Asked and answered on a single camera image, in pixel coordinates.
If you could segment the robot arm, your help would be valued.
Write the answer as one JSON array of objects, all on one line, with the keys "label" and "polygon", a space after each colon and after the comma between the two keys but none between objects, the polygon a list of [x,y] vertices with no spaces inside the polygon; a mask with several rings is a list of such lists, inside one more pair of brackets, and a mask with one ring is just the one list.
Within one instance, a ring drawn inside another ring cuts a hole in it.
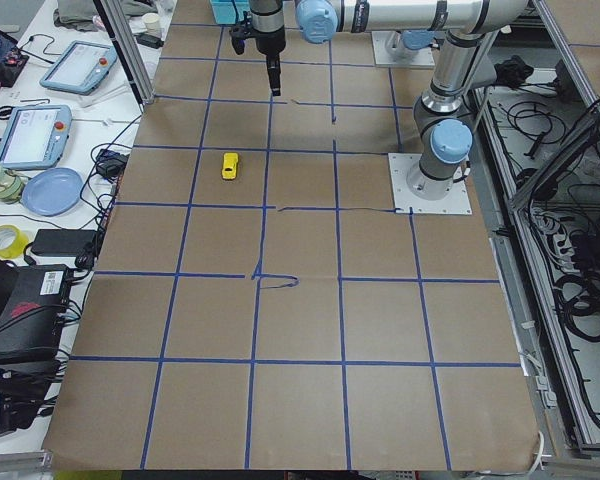
[{"label": "robot arm", "polygon": [[439,200],[472,147],[473,136],[456,113],[479,65],[483,39],[515,20],[525,6],[523,1],[298,1],[295,18],[303,38],[313,44],[339,32],[444,33],[429,87],[414,107],[424,151],[406,176],[413,194]]},{"label": "robot arm", "polygon": [[384,41],[386,52],[394,59],[407,58],[429,48],[435,39],[431,30],[394,30]]}]

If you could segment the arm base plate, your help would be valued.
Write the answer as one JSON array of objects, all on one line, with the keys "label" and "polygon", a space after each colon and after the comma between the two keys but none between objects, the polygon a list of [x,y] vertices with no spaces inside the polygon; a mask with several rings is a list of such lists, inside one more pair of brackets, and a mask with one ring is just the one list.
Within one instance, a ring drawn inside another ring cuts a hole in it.
[{"label": "arm base plate", "polygon": [[458,167],[447,180],[432,180],[420,169],[420,154],[390,153],[394,210],[401,214],[471,215],[470,199]]},{"label": "arm base plate", "polygon": [[372,43],[375,64],[379,67],[430,70],[435,66],[431,48],[433,31],[374,31]]}]

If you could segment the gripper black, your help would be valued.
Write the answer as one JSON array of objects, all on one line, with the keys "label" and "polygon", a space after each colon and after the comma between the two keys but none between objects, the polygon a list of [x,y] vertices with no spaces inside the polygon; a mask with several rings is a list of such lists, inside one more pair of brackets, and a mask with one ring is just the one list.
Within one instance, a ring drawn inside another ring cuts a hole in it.
[{"label": "gripper black", "polygon": [[279,54],[285,48],[282,0],[250,0],[251,25],[256,46],[266,56],[266,68],[272,96],[281,95]]}]

